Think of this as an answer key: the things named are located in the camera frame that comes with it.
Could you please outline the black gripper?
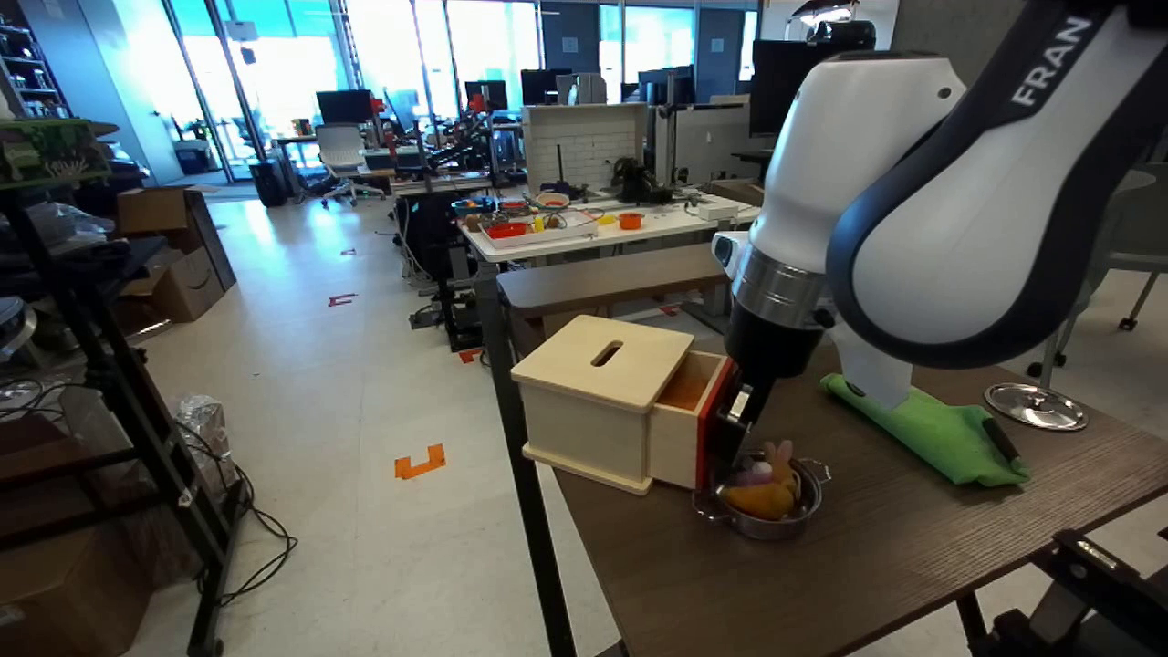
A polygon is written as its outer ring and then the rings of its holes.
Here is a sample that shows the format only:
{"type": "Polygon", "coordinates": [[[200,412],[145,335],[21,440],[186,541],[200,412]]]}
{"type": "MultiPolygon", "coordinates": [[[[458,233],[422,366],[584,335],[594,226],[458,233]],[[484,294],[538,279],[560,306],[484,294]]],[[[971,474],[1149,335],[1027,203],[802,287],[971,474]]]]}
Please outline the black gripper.
{"type": "Polygon", "coordinates": [[[731,306],[727,352],[751,385],[798,377],[817,343],[821,327],[786,327],[756,318],[740,304],[731,306]]]}

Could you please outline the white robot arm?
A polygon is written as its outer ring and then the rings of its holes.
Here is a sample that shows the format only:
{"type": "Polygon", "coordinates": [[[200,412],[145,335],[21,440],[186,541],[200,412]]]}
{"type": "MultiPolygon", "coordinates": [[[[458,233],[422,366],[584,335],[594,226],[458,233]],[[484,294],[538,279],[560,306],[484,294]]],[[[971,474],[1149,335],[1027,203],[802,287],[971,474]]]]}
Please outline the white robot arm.
{"type": "Polygon", "coordinates": [[[817,61],[731,263],[738,383],[762,392],[834,343],[848,378],[891,406],[919,366],[1044,343],[1166,89],[1166,0],[1027,0],[977,80],[943,55],[817,61]]]}

